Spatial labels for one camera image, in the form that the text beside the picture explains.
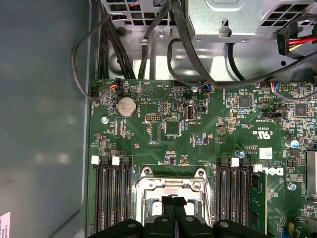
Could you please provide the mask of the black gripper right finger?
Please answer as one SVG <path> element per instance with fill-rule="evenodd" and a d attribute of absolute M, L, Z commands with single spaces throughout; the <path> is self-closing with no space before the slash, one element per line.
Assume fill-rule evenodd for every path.
<path fill-rule="evenodd" d="M 185 212 L 184 197 L 174 197 L 175 218 L 182 238 L 266 238 L 267 235 L 231 220 L 219 220 L 209 226 Z"/>

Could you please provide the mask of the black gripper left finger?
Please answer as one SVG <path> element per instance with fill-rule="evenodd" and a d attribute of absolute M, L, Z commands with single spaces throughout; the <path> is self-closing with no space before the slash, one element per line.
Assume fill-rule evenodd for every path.
<path fill-rule="evenodd" d="M 173 238 L 175 232 L 175 197 L 162 197 L 162 214 L 151 216 L 142 225 L 132 219 L 121 221 L 91 235 L 92 238 Z"/>

